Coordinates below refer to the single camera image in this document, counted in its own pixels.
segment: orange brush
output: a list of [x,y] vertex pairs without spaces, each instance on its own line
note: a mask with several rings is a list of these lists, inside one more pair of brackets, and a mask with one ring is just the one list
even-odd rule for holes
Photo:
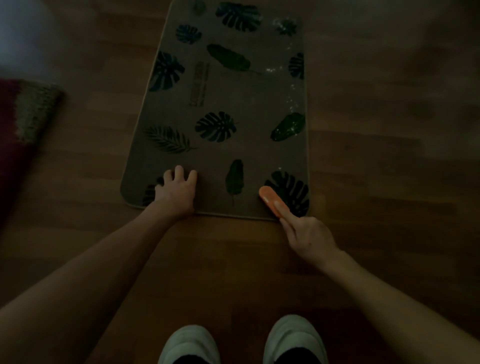
[[281,206],[289,210],[287,205],[285,205],[285,202],[283,202],[282,199],[278,197],[278,195],[275,193],[275,191],[271,187],[268,187],[268,186],[260,187],[260,190],[258,190],[258,195],[266,203],[266,205],[270,208],[270,210],[272,210],[273,214],[278,218],[281,218],[282,216],[279,214],[279,212],[275,208],[275,205],[274,205],[275,201],[278,201],[278,203],[280,203]]

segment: leaf print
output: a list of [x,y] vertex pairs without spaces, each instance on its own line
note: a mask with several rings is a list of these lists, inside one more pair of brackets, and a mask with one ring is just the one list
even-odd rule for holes
[[145,128],[144,133],[157,149],[165,153],[178,154],[197,149],[190,146],[190,139],[185,134],[180,134],[169,126],[150,125]]
[[230,115],[223,111],[218,113],[218,116],[212,112],[206,114],[203,118],[197,121],[195,125],[195,131],[200,133],[200,136],[209,141],[218,143],[223,142],[225,139],[229,139],[232,133],[237,131],[237,127],[233,122]]
[[180,42],[186,44],[193,44],[202,37],[202,33],[197,28],[188,24],[179,25],[175,35]]
[[149,184],[147,188],[145,188],[144,199],[142,201],[142,206],[148,206],[152,202],[155,201],[155,186],[157,184],[163,186],[164,185],[163,177],[158,177],[156,179],[156,184]]
[[274,182],[266,180],[265,186],[273,188],[292,214],[299,218],[305,216],[310,207],[310,200],[307,197],[308,186],[302,181],[296,181],[295,183],[295,177],[286,172],[273,172],[272,180]]
[[227,27],[235,27],[241,32],[257,30],[262,20],[262,15],[256,6],[233,2],[221,2],[215,15],[223,17],[222,23]]
[[296,57],[290,58],[288,71],[293,77],[303,80],[303,53],[297,53]]
[[150,79],[152,85],[150,86],[149,91],[158,91],[160,89],[168,90],[169,88],[172,88],[173,84],[180,80],[180,76],[178,76],[177,72],[185,72],[185,67],[178,62],[177,57],[173,57],[162,51],[158,52],[152,72],[152,78]]
[[243,162],[236,159],[230,165],[230,170],[225,178],[227,192],[232,196],[232,206],[234,205],[233,196],[241,194],[243,189]]
[[297,33],[297,23],[291,19],[284,19],[277,23],[276,29],[281,35],[292,36]]
[[222,47],[219,44],[209,44],[207,46],[208,53],[219,61],[225,68],[234,71],[248,71],[250,61],[241,54]]
[[280,124],[272,131],[270,139],[281,142],[291,136],[297,135],[305,127],[305,115],[298,112],[287,115]]
[[195,0],[193,4],[193,13],[197,16],[202,16],[207,11],[207,6],[203,0]]

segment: wooden floor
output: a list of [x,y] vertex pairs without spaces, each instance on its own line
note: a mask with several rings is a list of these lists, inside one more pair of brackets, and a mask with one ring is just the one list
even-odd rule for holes
[[[305,20],[312,214],[371,272],[480,337],[476,2],[253,3],[268,2]],[[119,186],[168,1],[66,3],[92,32],[63,26],[90,42],[1,238],[0,303],[138,214]],[[159,244],[88,362],[156,363],[196,323],[224,363],[260,363],[288,313],[315,324],[332,363],[397,361],[279,225],[193,217]]]

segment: rug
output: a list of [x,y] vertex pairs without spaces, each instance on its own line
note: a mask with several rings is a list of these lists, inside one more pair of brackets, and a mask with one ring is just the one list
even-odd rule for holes
[[249,4],[176,0],[153,65],[122,178],[145,207],[167,169],[199,172],[197,213],[274,219],[271,186],[309,210],[301,21]]
[[56,85],[0,79],[0,227],[61,94]]

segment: red rug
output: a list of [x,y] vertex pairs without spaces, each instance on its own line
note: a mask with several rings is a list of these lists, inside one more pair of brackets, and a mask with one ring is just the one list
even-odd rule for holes
[[0,79],[0,227],[61,94],[56,85]]

